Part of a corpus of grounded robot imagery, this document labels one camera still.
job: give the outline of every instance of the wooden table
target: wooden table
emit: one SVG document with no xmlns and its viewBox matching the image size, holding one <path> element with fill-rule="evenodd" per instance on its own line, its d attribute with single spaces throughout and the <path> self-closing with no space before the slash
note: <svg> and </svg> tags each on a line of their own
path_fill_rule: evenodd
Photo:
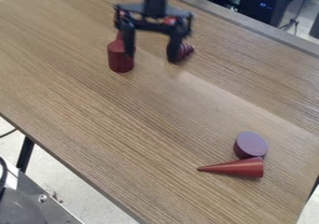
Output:
<svg viewBox="0 0 319 224">
<path fill-rule="evenodd" d="M 319 167 L 319 49 L 201 0 L 183 65 L 138 33 L 111 72 L 113 8 L 140 0 L 0 3 L 0 112 L 142 223 L 293 223 Z M 269 143 L 260 180 L 199 173 L 233 161 L 239 132 Z"/>
</svg>

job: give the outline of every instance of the purple disc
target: purple disc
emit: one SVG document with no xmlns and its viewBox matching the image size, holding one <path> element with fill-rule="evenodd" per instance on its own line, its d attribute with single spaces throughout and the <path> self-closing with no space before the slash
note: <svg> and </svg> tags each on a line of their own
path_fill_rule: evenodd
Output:
<svg viewBox="0 0 319 224">
<path fill-rule="evenodd" d="M 234 144 L 235 154 L 239 159 L 264 157 L 269 148 L 266 141 L 257 133 L 240 133 Z"/>
</svg>

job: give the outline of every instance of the floor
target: floor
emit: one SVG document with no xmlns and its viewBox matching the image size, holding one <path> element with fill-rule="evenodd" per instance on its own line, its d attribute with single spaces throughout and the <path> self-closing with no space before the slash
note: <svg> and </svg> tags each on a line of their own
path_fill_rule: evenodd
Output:
<svg viewBox="0 0 319 224">
<path fill-rule="evenodd" d="M 298 18 L 297 36 L 319 44 L 319 40 L 309 36 L 312 22 L 318 13 L 319 0 L 309 0 Z M 283 24 L 293 17 L 296 6 L 289 7 Z M 292 27 L 288 33 L 294 33 Z M 0 134 L 12 129 L 0 118 Z M 16 163 L 23 135 L 20 132 L 0 139 L 0 156 Z M 84 223 L 90 224 L 135 224 L 137 223 L 114 204 L 53 159 L 40 147 L 35 147 L 27 175 L 48 193 L 58 194 L 62 204 Z M 319 189 L 315 191 L 305 206 L 298 224 L 319 223 Z"/>
</svg>

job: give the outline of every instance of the metal table leg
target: metal table leg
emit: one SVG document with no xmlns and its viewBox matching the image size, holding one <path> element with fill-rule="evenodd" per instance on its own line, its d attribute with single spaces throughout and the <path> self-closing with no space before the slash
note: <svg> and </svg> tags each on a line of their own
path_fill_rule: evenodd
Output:
<svg viewBox="0 0 319 224">
<path fill-rule="evenodd" d="M 312 187 L 312 191 L 311 191 L 311 194 L 308 197 L 308 200 L 312 197 L 312 194 L 315 191 L 315 189 L 318 187 L 318 185 L 319 185 L 319 176 L 317 177 L 317 180 L 315 181 L 315 183 L 314 183 L 314 185 Z"/>
<path fill-rule="evenodd" d="M 30 138 L 24 138 L 20 156 L 17 162 L 17 168 L 19 168 L 23 173 L 25 173 L 28 167 L 32 151 L 34 150 L 34 146 L 35 143 Z"/>
</svg>

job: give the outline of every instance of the black cable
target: black cable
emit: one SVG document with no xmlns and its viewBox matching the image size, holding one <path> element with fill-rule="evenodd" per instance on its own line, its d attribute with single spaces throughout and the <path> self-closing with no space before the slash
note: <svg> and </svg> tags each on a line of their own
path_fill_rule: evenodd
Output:
<svg viewBox="0 0 319 224">
<path fill-rule="evenodd" d="M 301 3 L 301 5 L 300 5 L 300 7 L 299 7 L 299 9 L 298 9 L 298 12 L 297 12 L 297 14 L 295 15 L 295 17 L 294 18 L 292 18 L 292 19 L 290 19 L 290 21 L 289 21 L 289 23 L 287 23 L 287 24 L 285 24 L 285 25 L 283 25 L 283 26 L 281 26 L 281 27 L 279 27 L 279 29 L 285 29 L 285 30 L 288 30 L 292 25 L 296 25 L 296 27 L 298 26 L 298 23 L 299 23 L 299 21 L 297 21 L 297 18 L 299 17 L 299 15 L 300 15 L 300 13 L 301 13 L 301 11 L 302 11 L 302 9 L 303 9 L 303 7 L 305 6 L 305 4 L 306 4 L 306 2 L 307 2 L 308 0 L 302 0 L 302 3 Z"/>
<path fill-rule="evenodd" d="M 7 182 L 7 164 L 3 158 L 0 157 L 0 165 L 2 166 L 2 176 L 0 178 L 0 201 L 2 198 L 2 194 L 5 190 L 5 184 Z"/>
<path fill-rule="evenodd" d="M 299 25 L 299 21 L 297 21 L 297 22 L 295 23 L 295 32 L 294 32 L 294 35 L 297 35 L 298 25 Z"/>
<path fill-rule="evenodd" d="M 8 136 L 9 134 L 12 134 L 12 133 L 14 133 L 16 131 L 17 131 L 17 129 L 13 129 L 12 131 L 9 131 L 7 133 L 4 133 L 4 134 L 0 135 L 0 138 L 4 138 L 4 137 Z"/>
</svg>

